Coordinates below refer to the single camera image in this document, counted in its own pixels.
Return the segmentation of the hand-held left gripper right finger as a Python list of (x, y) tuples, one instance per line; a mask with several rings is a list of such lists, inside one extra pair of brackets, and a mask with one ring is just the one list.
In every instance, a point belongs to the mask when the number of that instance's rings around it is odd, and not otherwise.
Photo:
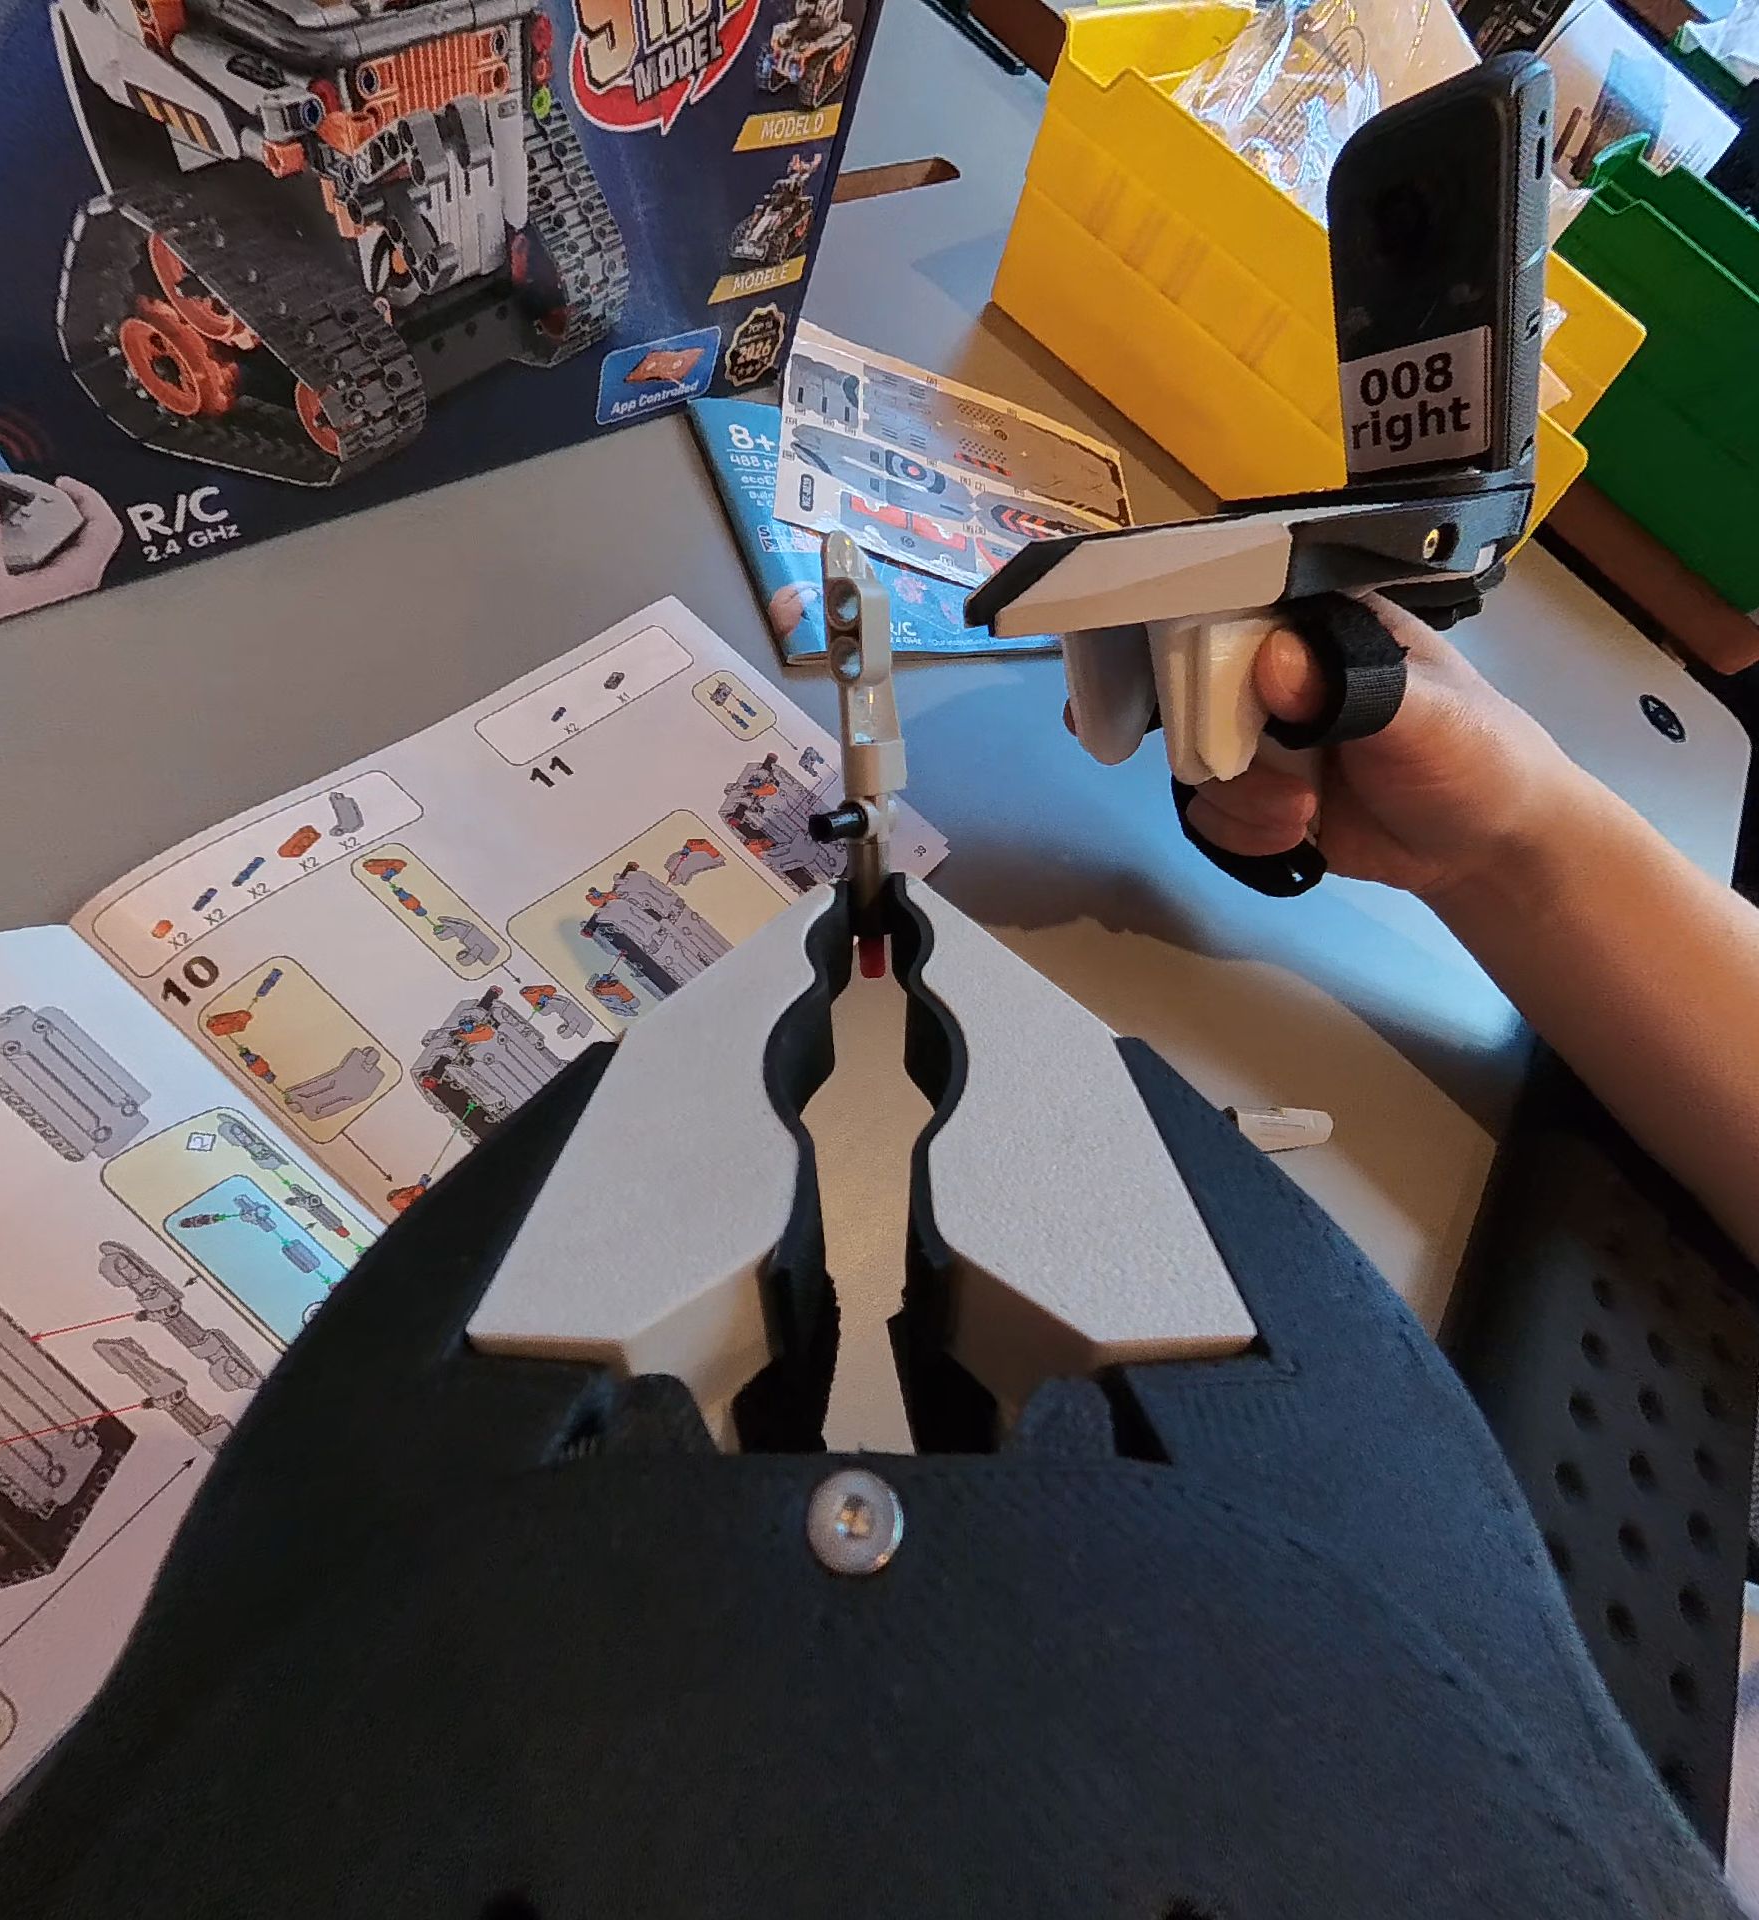
[(908, 876), (891, 969), (932, 1105), (891, 1318), (910, 1431), (1002, 1431), (1047, 1381), (1247, 1351), (1251, 1309), (1114, 1032)]

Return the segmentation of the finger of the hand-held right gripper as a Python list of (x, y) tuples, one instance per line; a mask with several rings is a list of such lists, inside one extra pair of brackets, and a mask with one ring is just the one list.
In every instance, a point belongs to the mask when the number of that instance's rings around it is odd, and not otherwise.
[(1032, 539), (965, 601), (994, 636), (1064, 636), (1272, 605), (1289, 524), (1165, 524)]

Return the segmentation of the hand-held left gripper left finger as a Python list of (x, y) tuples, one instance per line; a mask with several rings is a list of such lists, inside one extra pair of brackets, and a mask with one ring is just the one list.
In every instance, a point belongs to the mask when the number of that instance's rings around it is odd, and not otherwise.
[(477, 1348), (681, 1381), (720, 1442), (820, 1452), (840, 1348), (803, 1108), (840, 895), (808, 892), (611, 1051), (471, 1315)]

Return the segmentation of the grey building block assembly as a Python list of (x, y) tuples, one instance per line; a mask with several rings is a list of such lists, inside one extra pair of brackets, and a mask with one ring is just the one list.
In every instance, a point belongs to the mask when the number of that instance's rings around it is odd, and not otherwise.
[(850, 936), (860, 971), (888, 971), (888, 876), (897, 795), (908, 785), (904, 738), (891, 688), (891, 604), (861, 548), (823, 544), (828, 675), (840, 694), (841, 802), (810, 816), (810, 836), (844, 848)]

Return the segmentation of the person's right forearm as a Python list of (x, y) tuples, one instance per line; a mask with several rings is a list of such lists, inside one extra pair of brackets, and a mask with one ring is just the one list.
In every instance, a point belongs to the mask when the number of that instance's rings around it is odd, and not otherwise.
[(1425, 901), (1759, 1268), (1759, 908), (1578, 768)]

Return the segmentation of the grey desk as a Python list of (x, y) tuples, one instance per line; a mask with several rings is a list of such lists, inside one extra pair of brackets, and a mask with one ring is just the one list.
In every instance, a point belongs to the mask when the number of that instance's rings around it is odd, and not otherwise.
[[(837, 205), (804, 314), (1121, 449), (1139, 518), (1195, 515), (1178, 464), (988, 309), (1042, 111), (1040, 76), (885, 4), (844, 156), (955, 179)], [(660, 594), (778, 669), (678, 418), (0, 622), (0, 929), (66, 922)], [(1060, 705), (1054, 661), (904, 669), (910, 802), (951, 842), (932, 882), (1217, 1102), (1329, 1111), (1329, 1146), (1278, 1165), (1436, 1332), (1531, 1051), (1514, 1008), (1398, 895), (1231, 885), (1178, 841), (1161, 756), (1102, 768)]]

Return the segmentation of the person's right hand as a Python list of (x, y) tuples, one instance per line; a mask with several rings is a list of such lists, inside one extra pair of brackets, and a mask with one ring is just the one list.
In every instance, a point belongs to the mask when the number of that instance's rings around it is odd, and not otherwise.
[(1406, 651), (1389, 725), (1324, 749), (1317, 774), (1251, 762), (1207, 781), (1184, 821), (1219, 848), (1289, 852), (1307, 829), (1328, 872), (1436, 901), (1531, 845), (1582, 792), (1582, 768), (1419, 618), (1364, 594)]

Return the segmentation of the clear plastic bag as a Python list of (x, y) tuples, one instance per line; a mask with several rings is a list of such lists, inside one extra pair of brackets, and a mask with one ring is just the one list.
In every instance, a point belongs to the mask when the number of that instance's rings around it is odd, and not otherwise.
[(1258, 4), (1172, 99), (1235, 155), (1298, 179), (1375, 111), (1476, 62), (1448, 4)]

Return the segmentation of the robot sticker sheet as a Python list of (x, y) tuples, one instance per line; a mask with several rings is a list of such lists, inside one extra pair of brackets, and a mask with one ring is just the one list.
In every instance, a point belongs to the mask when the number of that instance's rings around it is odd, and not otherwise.
[(781, 384), (773, 511), (961, 589), (1031, 539), (1131, 526), (1109, 446), (808, 319)]

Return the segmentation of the yellow plastic bin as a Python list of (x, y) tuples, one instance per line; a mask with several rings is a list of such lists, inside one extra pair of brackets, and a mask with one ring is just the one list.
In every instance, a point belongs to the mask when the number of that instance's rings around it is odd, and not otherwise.
[(1247, 4), (1077, 9), (994, 301), (1219, 498), (1338, 486), (1324, 225), (1175, 99)]

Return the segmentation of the green plastic bin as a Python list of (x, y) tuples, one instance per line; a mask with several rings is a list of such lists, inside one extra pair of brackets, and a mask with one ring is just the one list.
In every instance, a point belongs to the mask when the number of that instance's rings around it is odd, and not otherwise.
[(1643, 326), (1578, 438), (1588, 481), (1735, 612), (1759, 609), (1759, 224), (1659, 175), (1631, 138), (1595, 156), (1558, 254)]

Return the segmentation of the closed blue instruction booklet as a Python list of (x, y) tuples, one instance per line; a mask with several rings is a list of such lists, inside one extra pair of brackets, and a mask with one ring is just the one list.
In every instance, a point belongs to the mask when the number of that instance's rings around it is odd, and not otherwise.
[[(763, 401), (700, 398), (684, 408), (738, 555), (788, 664), (823, 661), (823, 539), (777, 521), (778, 412)], [(994, 636), (961, 622), (965, 589), (881, 558), (871, 559), (891, 601), (891, 651), (902, 658), (1055, 655), (1060, 636)]]

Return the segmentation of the brown cardboard piece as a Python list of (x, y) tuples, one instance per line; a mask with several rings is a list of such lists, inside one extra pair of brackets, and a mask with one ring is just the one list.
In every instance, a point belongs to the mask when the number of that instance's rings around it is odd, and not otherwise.
[(1759, 618), (1725, 604), (1591, 481), (1558, 498), (1542, 531), (1672, 639), (1683, 661), (1721, 676), (1759, 664)]

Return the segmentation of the open white instruction booklet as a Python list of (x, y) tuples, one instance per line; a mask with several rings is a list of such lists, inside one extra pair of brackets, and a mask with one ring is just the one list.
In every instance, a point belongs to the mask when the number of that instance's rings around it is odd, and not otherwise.
[(0, 934), (0, 1805), (381, 1225), (840, 881), (840, 792), (840, 739), (660, 601)]

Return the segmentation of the blue robot toy box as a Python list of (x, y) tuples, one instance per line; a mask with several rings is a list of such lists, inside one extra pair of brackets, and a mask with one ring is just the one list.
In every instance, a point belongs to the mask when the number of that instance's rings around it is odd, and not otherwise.
[(747, 391), (877, 4), (0, 4), (0, 618)]

